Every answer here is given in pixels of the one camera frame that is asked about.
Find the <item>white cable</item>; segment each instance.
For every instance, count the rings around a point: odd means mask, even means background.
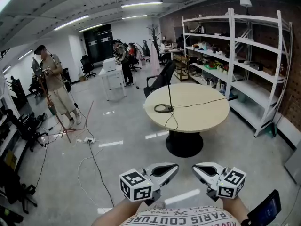
[[[103,146],[102,146],[102,148],[94,155],[94,157],[96,157],[97,154],[98,154],[99,152],[101,152],[102,150],[103,150]],[[77,168],[77,170],[78,170],[77,180],[78,180],[78,182],[79,182],[79,184],[80,184],[80,188],[81,188],[82,190],[84,190],[84,192],[86,193],[87,198],[90,199],[90,200],[95,204],[95,206],[99,207],[99,205],[97,205],[97,204],[93,201],[93,199],[90,198],[90,197],[88,196],[87,191],[82,187],[81,182],[80,182],[80,180],[79,180],[79,168],[80,168],[80,166],[82,165],[82,163],[83,163],[84,160],[90,159],[90,158],[93,158],[93,156],[89,156],[89,157],[86,157],[86,158],[84,158],[83,160],[81,160],[81,162],[80,162],[80,164],[79,164],[79,167]]]

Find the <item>polished floor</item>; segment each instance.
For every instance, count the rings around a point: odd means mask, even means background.
[[[143,66],[136,75],[136,84],[143,88],[146,77],[152,75],[150,65]],[[176,177],[162,188],[162,200],[176,195],[200,189],[200,195],[193,200],[177,203],[178,207],[198,205],[218,205],[206,196],[206,187],[192,174],[191,167],[199,162],[216,162],[222,166],[237,167],[247,173],[246,183],[240,197],[249,209],[254,209],[274,189],[280,193],[282,211],[273,225],[281,225],[291,211],[298,186],[294,184],[283,165],[292,153],[291,148],[280,137],[271,138],[262,134],[255,138],[254,131],[235,113],[217,128],[201,133],[204,140],[203,150],[191,158],[178,158],[169,153],[165,146],[167,133],[150,121],[144,111],[145,96],[143,90],[135,86],[127,87],[127,97],[122,89],[109,92],[110,101],[106,101],[100,79],[91,78],[72,87],[72,94],[81,112],[87,115],[92,105],[87,126],[96,142],[92,150],[102,172],[113,201],[117,204],[124,196],[119,190],[119,174],[131,169],[146,167],[157,162],[175,162],[180,165]],[[29,98],[36,114],[46,111],[45,100]],[[85,119],[78,129],[83,128]],[[56,124],[54,117],[44,123],[48,129]],[[55,126],[50,133],[60,131]],[[95,204],[86,197],[78,182],[78,167],[82,159],[91,156],[87,144],[77,142],[91,135],[85,130],[70,133],[72,143],[66,136],[48,145],[43,172],[34,195],[38,207],[29,206],[29,215],[22,213],[20,202],[10,205],[5,198],[0,204],[24,216],[22,225],[44,226],[88,226],[99,216],[98,208],[112,207],[110,198],[100,180],[99,172],[92,159],[84,160],[80,168],[80,180]],[[43,163],[45,149],[36,145],[33,153],[28,151],[19,171],[21,181],[36,184]],[[301,195],[286,221],[289,225],[300,225]]]

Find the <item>beige table top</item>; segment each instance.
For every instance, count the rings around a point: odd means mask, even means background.
[[[209,130],[222,123],[229,114],[229,103],[221,93],[210,87],[192,83],[170,85],[174,117],[179,127],[178,132],[201,132]],[[169,105],[168,86],[152,92],[146,99],[144,109],[147,115],[159,126],[164,127],[171,113],[158,113],[154,108],[158,104]],[[176,107],[177,105],[194,105],[190,107]],[[166,129],[174,130],[177,127],[173,117],[166,124]]]

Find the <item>white ceiling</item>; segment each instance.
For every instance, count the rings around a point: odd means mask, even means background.
[[[162,1],[162,5],[121,8],[123,4]],[[0,14],[0,51],[39,39],[65,22],[83,15],[88,19],[71,26],[79,30],[109,23],[124,16],[161,16],[202,0],[13,0]]]

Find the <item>white printer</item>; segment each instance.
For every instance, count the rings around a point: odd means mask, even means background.
[[[116,70],[115,58],[108,58],[103,62],[103,69],[106,72]]]

